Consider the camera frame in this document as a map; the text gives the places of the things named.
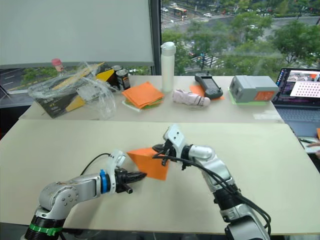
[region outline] laptop screen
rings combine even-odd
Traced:
[[[274,104],[320,107],[320,69],[282,68],[276,85]]]

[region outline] laptop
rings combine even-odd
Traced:
[[[320,128],[320,69],[282,68],[272,100],[297,137],[317,137]]]

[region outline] gray box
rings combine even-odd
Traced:
[[[234,76],[229,91],[237,103],[271,101],[277,92],[278,86],[269,76]]]

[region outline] white thermos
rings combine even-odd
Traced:
[[[174,88],[176,46],[172,41],[161,45],[162,92],[171,92]]]

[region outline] bottle cap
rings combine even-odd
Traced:
[[[59,66],[62,64],[61,60],[59,58],[54,58],[51,60],[51,63],[53,66]]]
[[[162,48],[162,55],[163,56],[173,56],[176,53],[176,46],[175,43],[172,41],[167,41],[164,44],[161,45]]]

